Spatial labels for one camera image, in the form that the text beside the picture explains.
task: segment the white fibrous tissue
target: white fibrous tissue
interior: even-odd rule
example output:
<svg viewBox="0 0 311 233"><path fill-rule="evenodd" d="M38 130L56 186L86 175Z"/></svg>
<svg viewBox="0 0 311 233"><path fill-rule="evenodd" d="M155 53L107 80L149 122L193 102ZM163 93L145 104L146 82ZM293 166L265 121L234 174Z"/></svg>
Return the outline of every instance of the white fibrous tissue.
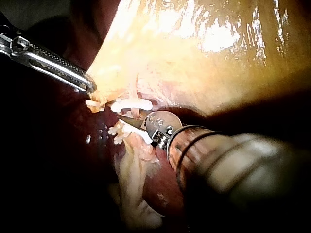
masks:
<svg viewBox="0 0 311 233"><path fill-rule="evenodd" d="M126 113L126 116L131 117L132 116L131 111L128 111ZM116 135L113 140L115 145L121 144L123 139L127 138L131 133L131 132L125 131L124 126L125 126L124 123L118 121L113 127L110 127L108 130L109 135L112 135L112 136Z"/></svg>

